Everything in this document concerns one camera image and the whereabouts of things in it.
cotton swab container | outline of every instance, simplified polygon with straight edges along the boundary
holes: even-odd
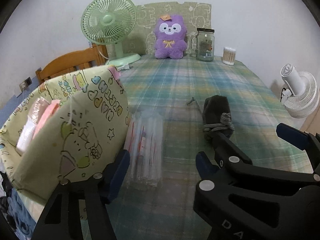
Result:
[[[233,65],[235,63],[236,50],[228,47],[223,48],[222,62],[227,65]]]

plaid tablecloth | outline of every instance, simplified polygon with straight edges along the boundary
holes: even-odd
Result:
[[[305,152],[276,135],[280,122],[292,125],[289,114],[262,81],[245,65],[155,59],[143,56],[121,73],[132,113],[155,109],[164,118],[163,180],[146,190],[122,186],[119,197],[107,206],[119,240],[202,240],[211,228],[192,210],[195,185],[200,180],[195,157],[214,152],[202,133],[202,118],[195,97],[203,107],[212,95],[228,97],[235,132],[231,140],[254,165],[280,170],[310,172]],[[88,228],[84,227],[87,239]]]

green desk fan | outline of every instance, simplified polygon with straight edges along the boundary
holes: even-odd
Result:
[[[130,0],[94,0],[84,10],[81,29],[95,44],[114,43],[116,57],[108,64],[122,66],[140,59],[139,54],[124,54],[122,49],[122,41],[132,31],[136,20],[136,7]]]

black jar lid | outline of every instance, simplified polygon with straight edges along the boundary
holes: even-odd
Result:
[[[213,30],[213,29],[197,28],[197,32],[209,32],[209,33],[214,33],[214,30]]]

star print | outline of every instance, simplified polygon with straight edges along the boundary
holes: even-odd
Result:
[[[109,129],[109,133],[108,133],[108,137],[109,137],[109,139],[110,139],[110,141],[111,141],[111,139],[115,136],[114,135],[114,133],[113,133],[113,131],[114,131],[114,129]]]

